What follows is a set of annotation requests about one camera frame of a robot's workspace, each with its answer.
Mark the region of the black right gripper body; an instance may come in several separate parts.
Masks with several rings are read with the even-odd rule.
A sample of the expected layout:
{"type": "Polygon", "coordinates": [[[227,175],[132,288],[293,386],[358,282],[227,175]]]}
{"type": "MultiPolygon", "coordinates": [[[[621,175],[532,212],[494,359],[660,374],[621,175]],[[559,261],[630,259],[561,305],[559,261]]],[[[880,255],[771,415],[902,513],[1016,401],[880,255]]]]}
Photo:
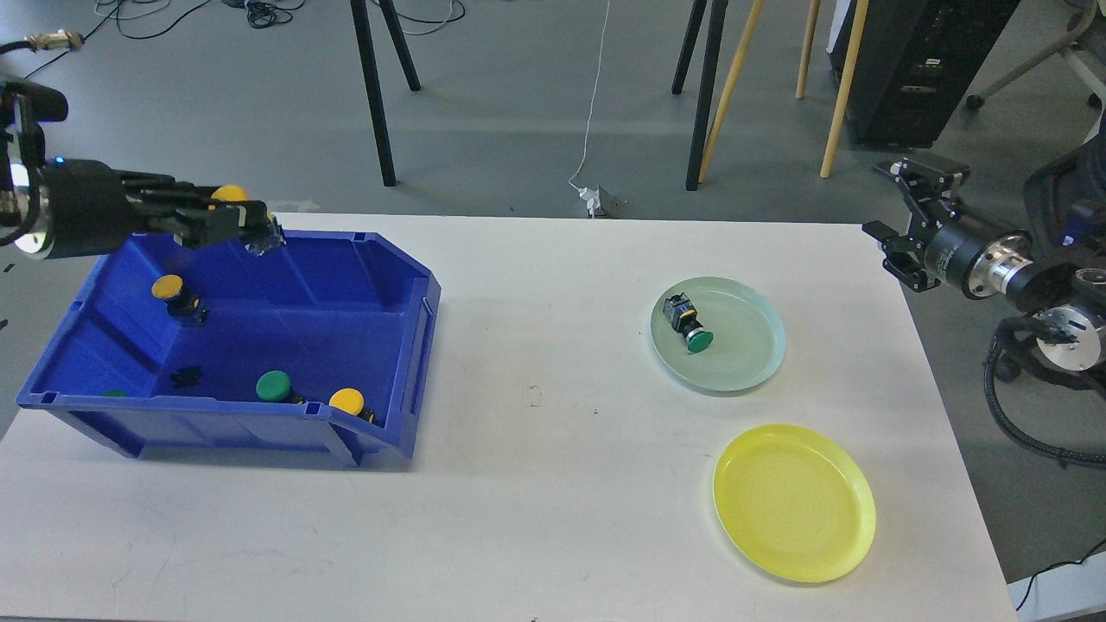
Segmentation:
{"type": "Polygon", "coordinates": [[[925,245],[924,266],[971,300],[1006,294],[1014,276],[1033,265],[1027,232],[963,212],[935,230],[925,245]]]}

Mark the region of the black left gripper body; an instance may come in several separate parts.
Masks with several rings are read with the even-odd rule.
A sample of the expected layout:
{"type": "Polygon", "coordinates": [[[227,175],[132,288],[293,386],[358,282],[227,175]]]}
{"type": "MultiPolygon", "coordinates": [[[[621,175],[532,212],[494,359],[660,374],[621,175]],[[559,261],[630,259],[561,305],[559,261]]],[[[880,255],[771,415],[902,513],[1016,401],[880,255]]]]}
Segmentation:
{"type": "Polygon", "coordinates": [[[114,252],[146,232],[142,215],[128,200],[119,174],[102,162],[67,159],[43,169],[45,230],[39,235],[43,259],[114,252]]]}

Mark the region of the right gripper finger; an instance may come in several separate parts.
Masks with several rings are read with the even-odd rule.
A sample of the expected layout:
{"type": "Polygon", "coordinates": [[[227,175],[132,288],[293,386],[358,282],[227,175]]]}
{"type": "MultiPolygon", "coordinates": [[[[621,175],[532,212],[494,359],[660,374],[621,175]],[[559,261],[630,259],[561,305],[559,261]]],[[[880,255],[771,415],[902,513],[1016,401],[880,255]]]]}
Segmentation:
{"type": "Polygon", "coordinates": [[[869,221],[860,226],[860,231],[876,240],[884,255],[881,268],[910,291],[920,294],[941,284],[921,263],[925,243],[916,238],[901,235],[881,221],[869,221]]]}
{"type": "Polygon", "coordinates": [[[970,166],[949,158],[885,159],[873,172],[895,182],[910,212],[909,235],[933,235],[963,216],[959,189],[970,177],[970,166]]]}

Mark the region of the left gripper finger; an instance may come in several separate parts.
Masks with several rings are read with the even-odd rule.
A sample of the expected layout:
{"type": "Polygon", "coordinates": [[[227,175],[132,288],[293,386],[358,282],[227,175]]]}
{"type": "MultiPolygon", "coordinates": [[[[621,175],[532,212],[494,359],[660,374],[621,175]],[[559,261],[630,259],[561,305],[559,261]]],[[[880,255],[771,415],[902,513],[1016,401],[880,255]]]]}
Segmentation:
{"type": "Polygon", "coordinates": [[[220,198],[213,186],[178,182],[175,177],[155,173],[122,173],[121,184],[135,212],[144,217],[200,217],[221,212],[233,217],[267,217],[268,206],[234,194],[220,198]]]}
{"type": "Polygon", "coordinates": [[[283,229],[264,203],[217,203],[213,206],[139,205],[142,232],[167,234],[198,251],[215,243],[240,243],[262,256],[285,245],[283,229]]]}

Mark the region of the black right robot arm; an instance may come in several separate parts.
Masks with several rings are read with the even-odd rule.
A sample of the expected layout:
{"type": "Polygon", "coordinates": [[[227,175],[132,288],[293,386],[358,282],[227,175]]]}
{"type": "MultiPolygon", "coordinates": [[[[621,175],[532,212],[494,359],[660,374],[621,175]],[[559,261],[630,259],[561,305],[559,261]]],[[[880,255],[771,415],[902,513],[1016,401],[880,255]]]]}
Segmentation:
{"type": "Polygon", "coordinates": [[[862,226],[885,271],[915,292],[947,283],[970,300],[1002,296],[1043,324],[1032,346],[1053,365],[1103,366],[1100,147],[1087,142],[1027,177],[1027,227],[969,207],[959,191],[970,169],[960,162],[907,155],[874,170],[895,182],[909,212],[905,232],[862,226]]]}

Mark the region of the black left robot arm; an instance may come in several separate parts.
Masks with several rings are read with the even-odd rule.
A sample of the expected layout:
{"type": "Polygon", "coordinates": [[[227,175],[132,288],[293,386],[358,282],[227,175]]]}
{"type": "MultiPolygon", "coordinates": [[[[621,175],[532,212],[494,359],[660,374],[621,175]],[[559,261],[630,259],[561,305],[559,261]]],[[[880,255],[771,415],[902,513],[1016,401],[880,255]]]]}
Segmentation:
{"type": "Polygon", "coordinates": [[[260,256],[284,243],[268,206],[230,191],[92,159],[50,158],[44,123],[67,118],[67,99],[3,79],[3,245],[35,259],[100,256],[131,236],[169,235],[197,251],[236,241],[260,256]]]}

